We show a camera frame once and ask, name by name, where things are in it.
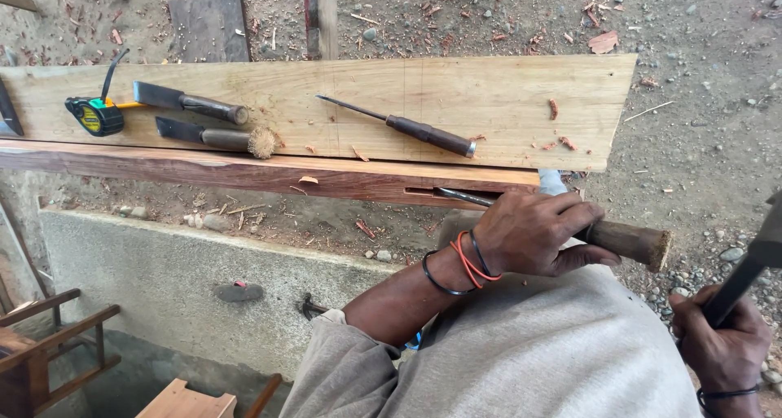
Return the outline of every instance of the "black rubber bracelet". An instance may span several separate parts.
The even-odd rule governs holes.
[[[709,412],[710,415],[716,416],[706,408],[706,403],[704,402],[704,400],[721,400],[725,398],[739,397],[741,395],[751,395],[751,394],[756,394],[759,390],[760,390],[760,386],[758,386],[757,384],[754,387],[751,387],[744,391],[712,392],[710,394],[704,394],[703,389],[698,389],[698,393],[697,393],[698,403],[701,405],[703,410]]]
[[[475,240],[475,233],[472,232],[472,229],[470,229],[470,239],[472,240],[472,246],[475,248],[475,254],[478,255],[478,261],[480,261],[481,267],[483,267],[483,271],[486,272],[487,275],[495,277],[493,274],[491,274],[489,267],[486,267],[486,263],[483,261],[481,250],[478,249],[478,241]]]
[[[432,283],[435,284],[435,286],[437,288],[440,288],[442,291],[445,291],[446,293],[454,294],[455,296],[464,296],[464,294],[469,294],[469,293],[472,293],[473,291],[475,291],[475,288],[472,288],[470,290],[465,290],[465,291],[453,291],[453,290],[449,290],[448,288],[445,288],[444,286],[440,285],[435,280],[435,278],[433,278],[432,275],[429,274],[429,269],[426,267],[426,258],[429,257],[429,255],[433,254],[433,253],[437,253],[437,250],[430,251],[429,253],[426,253],[424,255],[424,258],[421,260],[421,266],[424,268],[424,274],[426,275],[426,277],[428,277],[429,280],[431,280]]]

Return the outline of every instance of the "gray shirt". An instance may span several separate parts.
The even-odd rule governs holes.
[[[281,418],[701,416],[668,330],[602,265],[504,275],[440,313],[398,370],[341,311],[313,327]]]

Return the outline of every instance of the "sleeve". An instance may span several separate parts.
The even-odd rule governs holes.
[[[396,387],[399,350],[347,325],[336,309],[312,323],[312,340],[280,418],[377,416]]]

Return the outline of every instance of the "hand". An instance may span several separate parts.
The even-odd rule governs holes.
[[[754,387],[771,344],[771,330],[746,296],[725,319],[724,329],[713,330],[709,326],[701,305],[718,288],[704,286],[690,299],[680,294],[669,297],[674,314],[673,335],[682,339],[679,352],[707,394]]]
[[[577,193],[505,193],[473,232],[486,267],[494,274],[560,276],[586,264],[619,265],[616,254],[583,244],[560,251],[575,233],[603,218],[595,203]]]

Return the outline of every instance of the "concrete ledge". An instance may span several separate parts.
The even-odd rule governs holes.
[[[57,291],[80,288],[63,306],[76,322],[108,304],[106,327],[218,363],[296,375],[311,326],[298,312],[306,292],[341,308],[397,267],[357,257],[233,238],[187,226],[103,213],[41,209]],[[259,301],[225,303],[212,289],[242,280]]]

